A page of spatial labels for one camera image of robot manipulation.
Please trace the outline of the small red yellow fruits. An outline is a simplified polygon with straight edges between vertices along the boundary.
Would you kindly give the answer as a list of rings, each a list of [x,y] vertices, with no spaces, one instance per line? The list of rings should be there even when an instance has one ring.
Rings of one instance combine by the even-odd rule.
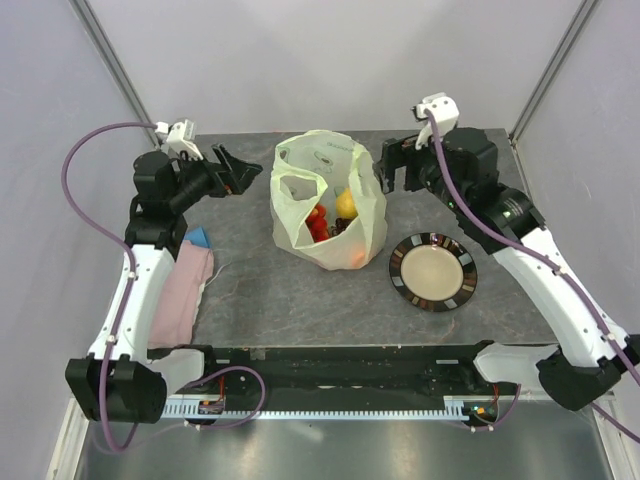
[[[330,238],[326,213],[326,208],[321,204],[317,204],[305,220],[305,224],[315,243],[322,242]]]

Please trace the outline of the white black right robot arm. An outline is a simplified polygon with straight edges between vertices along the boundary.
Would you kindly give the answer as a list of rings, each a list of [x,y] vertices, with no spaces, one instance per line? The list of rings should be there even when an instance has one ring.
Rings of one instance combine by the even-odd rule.
[[[639,365],[639,338],[610,321],[574,278],[529,197],[499,180],[498,148],[476,128],[455,128],[440,143],[412,135],[383,143],[374,170],[381,188],[425,189],[454,213],[459,227],[505,268],[556,336],[542,346],[483,341],[458,368],[467,392],[509,383],[544,391],[561,407],[580,410]]]

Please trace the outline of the orange fruit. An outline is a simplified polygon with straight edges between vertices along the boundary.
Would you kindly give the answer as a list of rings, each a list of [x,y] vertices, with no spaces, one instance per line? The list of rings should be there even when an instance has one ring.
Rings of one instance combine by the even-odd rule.
[[[358,246],[357,248],[354,248],[352,250],[351,257],[350,257],[350,267],[352,269],[362,268],[364,265],[367,264],[367,262],[368,262],[368,253],[364,247]]]

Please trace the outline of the yellow lemon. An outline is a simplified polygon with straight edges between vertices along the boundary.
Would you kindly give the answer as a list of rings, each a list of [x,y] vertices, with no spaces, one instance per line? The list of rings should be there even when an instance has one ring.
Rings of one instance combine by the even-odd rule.
[[[349,188],[345,188],[336,197],[335,210],[337,217],[344,220],[353,220],[358,216],[355,200]]]

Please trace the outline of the purple grape bunch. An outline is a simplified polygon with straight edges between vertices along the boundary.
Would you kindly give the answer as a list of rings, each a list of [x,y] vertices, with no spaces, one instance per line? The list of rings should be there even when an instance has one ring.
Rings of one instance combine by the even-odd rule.
[[[330,235],[332,237],[335,237],[335,236],[341,234],[342,232],[344,232],[348,228],[348,226],[350,225],[351,222],[352,222],[351,219],[337,218],[335,220],[334,225],[331,226],[330,229],[329,229]]]

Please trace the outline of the green avocado print plastic bag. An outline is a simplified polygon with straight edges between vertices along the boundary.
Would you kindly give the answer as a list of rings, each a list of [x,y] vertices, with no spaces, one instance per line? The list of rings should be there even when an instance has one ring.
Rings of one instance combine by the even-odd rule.
[[[315,243],[305,220],[321,204],[329,229],[338,218],[335,200],[351,190],[358,216],[341,234]],[[276,145],[270,176],[273,240],[277,247],[326,270],[354,270],[351,252],[362,246],[368,262],[387,236],[386,198],[369,151],[348,135],[311,130]]]

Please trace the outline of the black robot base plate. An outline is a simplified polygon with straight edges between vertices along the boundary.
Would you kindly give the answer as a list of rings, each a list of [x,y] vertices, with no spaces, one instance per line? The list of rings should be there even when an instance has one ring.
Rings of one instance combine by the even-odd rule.
[[[492,385],[473,365],[475,345],[216,348],[205,368],[235,372],[184,388],[221,394],[245,407],[270,405],[433,406],[446,396],[513,395],[516,386]]]

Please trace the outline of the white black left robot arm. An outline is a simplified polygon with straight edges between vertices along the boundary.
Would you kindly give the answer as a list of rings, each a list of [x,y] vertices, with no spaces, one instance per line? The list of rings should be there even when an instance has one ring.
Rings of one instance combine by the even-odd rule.
[[[133,163],[137,194],[121,243],[125,247],[118,286],[99,335],[65,379],[87,419],[153,424],[166,400],[187,385],[208,393],[219,382],[210,347],[163,348],[148,341],[162,290],[174,270],[187,231],[185,212],[203,197],[241,195],[262,172],[222,145],[213,160],[170,158],[161,151]]]

